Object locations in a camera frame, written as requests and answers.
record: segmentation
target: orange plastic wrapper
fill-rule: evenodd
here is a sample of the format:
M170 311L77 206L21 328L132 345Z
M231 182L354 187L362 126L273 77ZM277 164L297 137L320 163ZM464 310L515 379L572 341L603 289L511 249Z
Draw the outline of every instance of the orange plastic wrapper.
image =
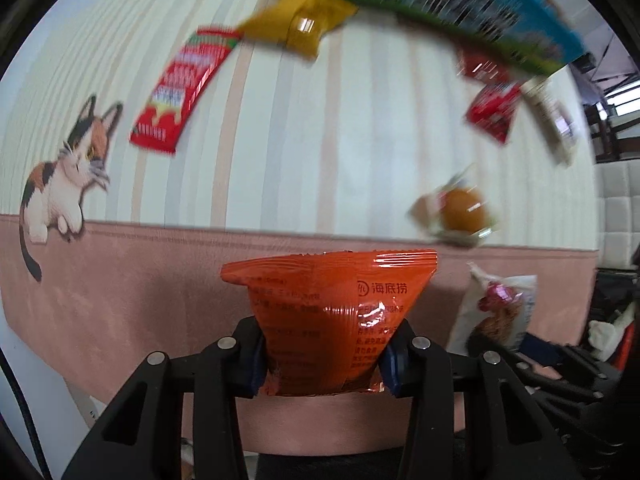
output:
M375 391L376 361L433 276L434 250L294 254L225 264L264 333L263 393Z

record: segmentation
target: yellow wrapper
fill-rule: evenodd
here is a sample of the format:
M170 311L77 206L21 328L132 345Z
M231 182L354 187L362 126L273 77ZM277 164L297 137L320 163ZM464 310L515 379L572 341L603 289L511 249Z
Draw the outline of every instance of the yellow wrapper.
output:
M315 59L322 35L357 10L345 0L278 0L241 23L238 31L249 40L284 44Z

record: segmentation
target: blue and green package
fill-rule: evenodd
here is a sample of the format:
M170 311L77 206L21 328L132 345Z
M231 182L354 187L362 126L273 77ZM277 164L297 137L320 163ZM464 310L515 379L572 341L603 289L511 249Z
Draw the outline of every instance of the blue and green package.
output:
M584 53L545 0L350 0L492 44L530 72L550 75Z

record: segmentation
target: cat illustration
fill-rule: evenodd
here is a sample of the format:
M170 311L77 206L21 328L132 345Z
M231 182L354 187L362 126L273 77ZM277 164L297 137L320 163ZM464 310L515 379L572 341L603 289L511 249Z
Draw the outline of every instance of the cat illustration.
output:
M110 136L122 114L122 103L116 102L102 117L96 117L95 100L92 95L82 107L58 160L38 164L24 186L20 248L27 269L38 282L42 280L42 270L27 250L25 231L33 244L46 244L52 225L57 225L62 235L78 234L82 228L80 204L84 190L93 183L106 190L109 183L104 160Z

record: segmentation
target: silver bolt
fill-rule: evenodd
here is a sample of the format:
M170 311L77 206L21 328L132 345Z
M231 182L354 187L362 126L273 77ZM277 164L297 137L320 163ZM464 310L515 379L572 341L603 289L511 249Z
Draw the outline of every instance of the silver bolt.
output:
M236 340L231 336L221 337L220 339L218 339L218 348L229 350L234 346L236 346Z
M419 348L420 350L426 350L431 346L431 341L429 341L429 339L425 336L419 335L417 337L414 337L414 340L411 341L411 344L416 348Z
M498 352L494 352L493 350L489 350L488 352L482 354L482 358L491 365L497 365L500 362L500 354L498 354Z
M146 362L152 366L159 365L162 361L164 361L164 354L162 352L151 352L151 354L146 356Z

